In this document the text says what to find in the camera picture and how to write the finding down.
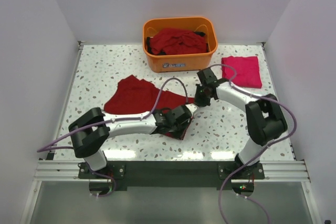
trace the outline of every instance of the terrazzo tabletop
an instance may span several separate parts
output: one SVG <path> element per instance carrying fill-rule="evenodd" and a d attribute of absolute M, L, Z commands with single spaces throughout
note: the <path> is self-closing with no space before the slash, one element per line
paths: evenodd
<path fill-rule="evenodd" d="M 254 93 L 275 93 L 261 45 L 219 45 L 211 64 L 220 63 L 222 57 L 257 56 L 261 89 L 247 89 Z M 220 67 L 212 68 L 218 78 Z M 91 108 L 104 104 L 117 90 L 121 79 L 133 74 L 138 79 L 151 81 L 161 87 L 169 77 L 178 77 L 186 85 L 188 94 L 194 95 L 199 80 L 197 71 L 155 73 L 148 64 L 142 45 L 85 45 L 71 94 L 61 124 L 60 136 L 68 132 L 68 126 Z M 178 82 L 165 86 L 177 94 L 184 94 Z M 189 126 L 184 140 L 164 135 L 133 134 L 109 138 L 102 146 L 109 160 L 136 161 L 223 161 L 233 160 L 248 140 L 245 113 L 224 101 L 212 100 L 211 106 L 201 108 Z M 71 146 L 70 138 L 59 145 Z M 76 160 L 73 150 L 57 150 L 54 160 Z M 292 161 L 290 140 L 273 145 L 260 158 L 262 161 Z"/>

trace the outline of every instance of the orange basket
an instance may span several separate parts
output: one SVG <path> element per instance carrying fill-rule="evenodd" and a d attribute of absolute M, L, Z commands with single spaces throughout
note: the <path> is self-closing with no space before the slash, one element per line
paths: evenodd
<path fill-rule="evenodd" d="M 180 28 L 204 32 L 209 52 L 189 55 L 152 55 L 147 52 L 146 38 L 155 36 L 163 28 Z M 147 21 L 143 26 L 143 50 L 147 55 L 148 65 L 154 72 L 200 70 L 206 68 L 216 51 L 218 42 L 214 26 L 204 17 L 157 18 Z"/>

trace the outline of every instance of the purple cable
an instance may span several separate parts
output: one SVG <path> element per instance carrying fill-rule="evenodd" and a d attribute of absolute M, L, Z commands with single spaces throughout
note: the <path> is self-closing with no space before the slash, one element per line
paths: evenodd
<path fill-rule="evenodd" d="M 233 175 L 235 175 L 237 172 L 239 172 L 242 169 L 244 169 L 251 162 L 253 162 L 253 160 L 255 160 L 256 158 L 260 157 L 267 150 L 267 148 L 269 148 L 272 145 L 277 144 L 277 143 L 279 143 L 279 142 L 281 142 L 281 141 L 283 141 L 283 140 L 288 139 L 289 137 L 291 137 L 294 134 L 294 132 L 296 131 L 296 129 L 297 129 L 297 120 L 296 120 L 293 112 L 291 112 L 290 109 L 287 106 L 283 105 L 282 103 L 280 103 L 280 102 L 278 102 L 276 100 L 273 100 L 271 98 L 268 98 L 268 97 L 263 97 L 263 96 L 259 96 L 259 95 L 255 95 L 255 94 L 249 93 L 249 92 L 247 92 L 245 90 L 242 90 L 242 89 L 239 89 L 235 85 L 233 85 L 232 84 L 232 80 L 237 76 L 237 71 L 233 67 L 231 67 L 229 65 L 225 65 L 225 64 L 214 64 L 214 65 L 211 65 L 209 68 L 214 67 L 214 66 L 222 66 L 222 67 L 227 67 L 227 68 L 232 69 L 232 71 L 234 72 L 234 75 L 229 79 L 229 84 L 230 84 L 231 88 L 233 88 L 234 90 L 236 90 L 236 91 L 238 91 L 238 92 L 240 92 L 240 93 L 242 93 L 244 95 L 248 95 L 248 96 L 256 98 L 256 99 L 263 99 L 263 100 L 266 100 L 266 101 L 269 101 L 269 102 L 273 102 L 273 103 L 275 103 L 275 104 L 283 107 L 291 115 L 291 117 L 293 119 L 293 129 L 292 129 L 292 131 L 290 133 L 288 133 L 288 135 L 286 135 L 286 136 L 284 136 L 284 137 L 282 137 L 282 138 L 280 138 L 278 140 L 275 140 L 275 141 L 273 141 L 273 142 L 265 145 L 265 147 L 255 157 L 253 157 L 252 159 L 250 159 L 246 164 L 244 164 L 240 168 L 238 168 L 235 171 L 233 171 L 232 173 L 230 173 L 226 177 L 226 179 L 224 180 L 224 182 L 222 183 L 222 186 L 220 187 L 219 195 L 218 195 L 218 206 L 219 206 L 219 210 L 221 212 L 220 214 L 223 217 L 223 220 L 225 221 L 225 223 L 229 224 L 229 221 L 227 220 L 227 218 L 226 218 L 226 216 L 224 214 L 224 211 L 223 211 L 223 207 L 222 207 L 222 192 L 223 192 L 223 188 L 224 188 L 225 184 L 229 181 L 229 179 Z M 250 201 L 252 201 L 252 202 L 254 202 L 255 204 L 257 204 L 264 211 L 264 213 L 266 214 L 266 217 L 267 217 L 267 223 L 271 224 L 271 218 L 270 218 L 270 215 L 267 212 L 267 210 L 258 201 L 254 200 L 254 199 L 251 199 L 249 197 L 247 197 L 247 199 L 250 200 Z"/>
<path fill-rule="evenodd" d="M 156 106 L 157 106 L 157 104 L 158 104 L 158 102 L 159 102 L 159 99 L 160 99 L 160 96 L 161 96 L 161 93 L 162 93 L 162 91 L 163 91 L 164 86 L 165 86 L 169 81 L 171 81 L 171 80 L 176 80 L 176 81 L 178 81 L 178 82 L 182 85 L 182 87 L 183 87 L 183 89 L 184 89 L 184 92 L 185 92 L 186 103 L 188 103 L 188 93 L 187 93 L 187 89 L 185 88 L 185 85 L 183 84 L 183 82 L 182 82 L 180 79 L 178 79 L 178 78 L 176 78 L 176 77 L 171 77 L 171 78 L 167 79 L 167 80 L 162 84 L 161 89 L 160 89 L 160 91 L 159 91 L 159 93 L 158 93 L 158 95 L 157 95 L 157 97 L 156 97 L 156 101 L 155 101 L 155 103 L 154 103 L 154 106 L 153 106 L 152 110 L 151 110 L 147 115 L 145 115 L 143 118 L 141 118 L 141 117 L 136 117 L 136 118 L 118 118 L 118 119 L 116 119 L 115 121 L 141 120 L 141 119 L 146 119 L 146 118 L 148 118 L 148 117 L 154 112 L 154 110 L 155 110 L 155 108 L 156 108 Z M 77 133 L 77 132 L 80 132 L 80 131 L 89 129 L 89 128 L 94 127 L 94 126 L 99 126 L 99 125 L 102 125 L 102 124 L 112 123 L 112 122 L 113 122 L 112 120 L 106 120 L 106 121 L 102 121 L 102 122 L 98 122 L 98 123 L 92 123 L 92 124 L 83 126 L 83 127 L 81 127 L 81 128 L 75 129 L 75 130 L 73 130 L 73 131 L 71 131 L 71 132 L 69 132 L 69 133 L 67 133 L 67 134 L 65 134 L 65 135 L 63 135 L 63 136 L 61 136 L 61 137 L 59 137 L 59 138 L 53 140 L 51 143 L 49 143 L 49 144 L 43 146 L 42 148 L 38 149 L 37 152 L 45 152 L 45 151 L 58 150 L 58 149 L 66 149 L 66 148 L 68 148 L 68 149 L 72 149 L 73 147 L 70 147 L 70 146 L 69 146 L 69 147 L 67 147 L 67 146 L 56 146 L 56 147 L 51 147 L 51 146 L 54 145 L 54 144 L 56 144 L 56 143 L 58 143 L 59 141 L 65 139 L 65 138 L 67 138 L 67 137 L 69 137 L 69 136 L 71 136 L 71 135 Z"/>
<path fill-rule="evenodd" d="M 88 166 L 89 171 L 90 171 L 91 173 L 93 173 L 93 174 L 95 174 L 95 175 L 97 175 L 97 176 L 100 176 L 100 177 L 102 177 L 102 178 L 110 179 L 110 180 L 112 181 L 112 183 L 113 183 L 113 188 L 112 188 L 107 194 L 97 195 L 96 197 L 99 197 L 99 198 L 100 198 L 100 197 L 105 197 L 105 196 L 109 196 L 109 195 L 111 195 L 111 194 L 116 190 L 116 188 L 117 188 L 117 182 L 114 180 L 114 178 L 113 178 L 113 177 L 110 177 L 110 176 L 107 176 L 107 175 L 104 175 L 104 174 L 101 174 L 101 173 L 96 173 L 94 170 L 91 169 L 89 163 L 86 163 L 86 165 Z"/>

